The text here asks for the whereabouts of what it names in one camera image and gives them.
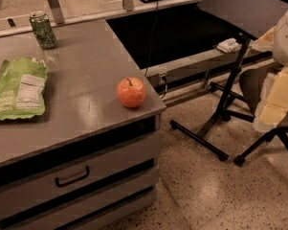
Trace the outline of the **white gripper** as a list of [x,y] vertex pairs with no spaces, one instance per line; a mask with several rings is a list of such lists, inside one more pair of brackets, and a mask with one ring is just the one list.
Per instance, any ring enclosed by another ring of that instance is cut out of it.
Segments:
[[258,51],[271,51],[275,61],[285,65],[278,73],[268,73],[255,110],[254,129],[267,132],[288,127],[288,11],[254,43]]

